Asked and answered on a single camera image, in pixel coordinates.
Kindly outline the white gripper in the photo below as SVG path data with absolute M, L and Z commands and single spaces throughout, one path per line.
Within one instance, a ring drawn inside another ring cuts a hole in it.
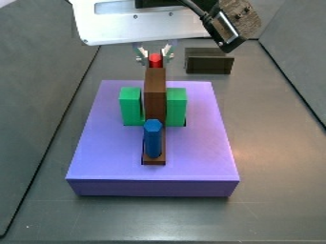
M 163 65 L 175 58 L 176 40 L 207 37 L 199 16 L 183 6 L 135 8 L 134 0 L 68 0 L 82 41 L 88 46 L 134 43 L 136 62 L 148 65 L 142 43 L 170 40 L 160 50 Z

